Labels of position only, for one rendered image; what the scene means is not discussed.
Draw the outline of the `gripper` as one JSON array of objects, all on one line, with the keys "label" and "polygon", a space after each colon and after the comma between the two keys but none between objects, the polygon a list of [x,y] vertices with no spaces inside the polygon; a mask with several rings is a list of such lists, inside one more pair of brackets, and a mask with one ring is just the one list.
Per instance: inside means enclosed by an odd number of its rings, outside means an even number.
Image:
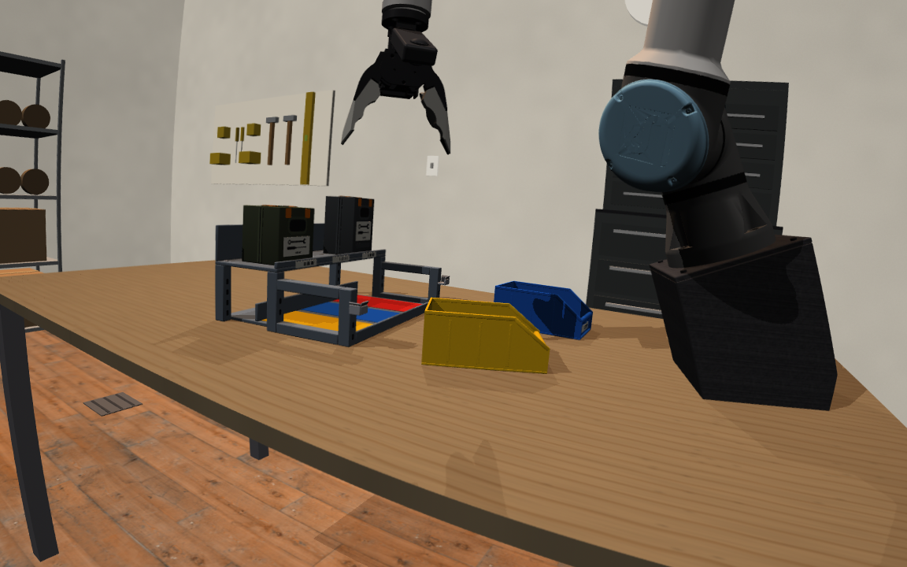
[{"label": "gripper", "polygon": [[[426,108],[426,118],[433,128],[439,130],[440,142],[447,155],[450,154],[449,113],[442,80],[430,65],[414,67],[409,62],[401,61],[391,44],[393,28],[425,32],[428,21],[424,12],[413,9],[389,9],[383,12],[382,25],[388,29],[388,48],[385,48],[384,53],[380,51],[374,64],[366,69],[357,83],[355,98],[350,104],[348,119],[343,126],[342,145],[355,132],[355,123],[362,119],[368,104],[375,102],[380,96],[416,99],[419,86],[424,85],[424,92],[419,93],[419,97]],[[413,94],[414,92],[416,93]]]}]

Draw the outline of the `blue bin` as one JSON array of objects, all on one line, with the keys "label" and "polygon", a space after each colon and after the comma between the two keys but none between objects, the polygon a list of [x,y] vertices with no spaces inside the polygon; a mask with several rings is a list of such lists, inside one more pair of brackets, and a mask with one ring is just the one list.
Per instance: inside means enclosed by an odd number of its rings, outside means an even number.
[{"label": "blue bin", "polygon": [[593,311],[570,288],[508,281],[494,286],[494,302],[511,304],[545,335],[580,340],[593,323]]}]

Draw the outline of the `yellow bin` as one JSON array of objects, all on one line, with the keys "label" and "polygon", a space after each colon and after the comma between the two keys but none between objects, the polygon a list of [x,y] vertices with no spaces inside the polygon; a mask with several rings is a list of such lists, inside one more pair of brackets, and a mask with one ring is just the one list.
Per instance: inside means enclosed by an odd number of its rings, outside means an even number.
[{"label": "yellow bin", "polygon": [[511,304],[431,298],[421,364],[544,374],[550,346],[539,333]]}]

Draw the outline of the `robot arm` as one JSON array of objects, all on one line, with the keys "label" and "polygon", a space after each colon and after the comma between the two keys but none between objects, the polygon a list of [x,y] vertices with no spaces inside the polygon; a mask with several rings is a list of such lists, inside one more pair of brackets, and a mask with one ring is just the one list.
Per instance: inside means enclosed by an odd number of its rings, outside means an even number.
[{"label": "robot arm", "polygon": [[731,81],[720,62],[734,3],[653,0],[643,50],[627,60],[602,111],[609,169],[635,189],[665,190],[669,268],[728,261],[776,242],[726,112]]}]

